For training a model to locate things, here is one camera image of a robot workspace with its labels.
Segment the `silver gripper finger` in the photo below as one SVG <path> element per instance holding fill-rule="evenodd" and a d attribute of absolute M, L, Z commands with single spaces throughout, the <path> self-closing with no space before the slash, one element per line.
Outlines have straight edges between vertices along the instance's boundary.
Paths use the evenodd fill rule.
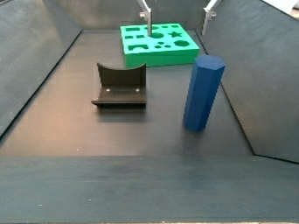
<path fill-rule="evenodd" d="M 146 22 L 146 35 L 150 36 L 152 35 L 152 10 L 146 5 L 145 0 L 136 0 L 136 1 L 141 8 L 141 11 L 138 12 L 138 16 Z"/>
<path fill-rule="evenodd" d="M 221 0 L 209 0 L 206 6 L 202 8 L 204 11 L 204 19 L 201 25 L 200 34 L 204 35 L 206 31 L 208 22 L 216 17 L 214 8 L 220 4 Z"/>

